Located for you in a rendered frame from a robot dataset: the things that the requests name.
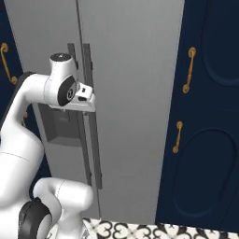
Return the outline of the plain grey fridge door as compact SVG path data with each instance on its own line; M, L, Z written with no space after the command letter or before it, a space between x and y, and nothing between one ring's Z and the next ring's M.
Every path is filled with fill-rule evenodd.
M101 217L155 220L185 0L79 0L91 47Z

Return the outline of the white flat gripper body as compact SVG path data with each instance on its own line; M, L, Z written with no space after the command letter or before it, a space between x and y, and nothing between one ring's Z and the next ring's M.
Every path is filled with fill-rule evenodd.
M95 111L95 95L92 93L89 98L81 95L75 95L73 100L65 106L50 105L50 108L61 110L75 110L84 112Z

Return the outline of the grey fridge door with dispenser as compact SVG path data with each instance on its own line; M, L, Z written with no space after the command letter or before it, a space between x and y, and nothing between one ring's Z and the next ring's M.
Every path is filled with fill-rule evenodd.
M4 0L23 72L50 73L49 57L67 52L74 43L78 61L77 77L85 83L83 31L80 0ZM77 127L77 111L52 109L34 104L33 109L51 175L87 184ZM88 112L83 112L91 168L93 201L82 216L101 216L99 190L95 183Z

